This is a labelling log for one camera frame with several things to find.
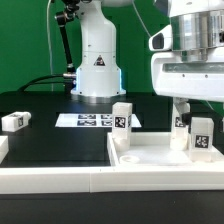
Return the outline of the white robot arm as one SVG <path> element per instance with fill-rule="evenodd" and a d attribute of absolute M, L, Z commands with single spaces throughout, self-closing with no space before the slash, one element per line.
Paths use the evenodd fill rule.
<path fill-rule="evenodd" d="M 72 93 L 104 102 L 122 95 L 116 64 L 116 28 L 104 7 L 134 0 L 81 0 L 82 63 Z M 189 99 L 224 103 L 224 0 L 154 0 L 170 24 L 149 39 L 151 77 L 158 95 L 173 99 L 179 113 Z"/>

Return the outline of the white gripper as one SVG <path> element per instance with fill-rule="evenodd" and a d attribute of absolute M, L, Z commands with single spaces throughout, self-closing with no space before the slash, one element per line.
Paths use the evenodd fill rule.
<path fill-rule="evenodd" d="M 187 99 L 224 102 L 223 51 L 211 51 L 206 62 L 193 63 L 182 62 L 178 53 L 156 53 L 151 59 L 151 76 L 158 95 L 174 97 L 175 127 L 186 127 L 190 122 Z"/>

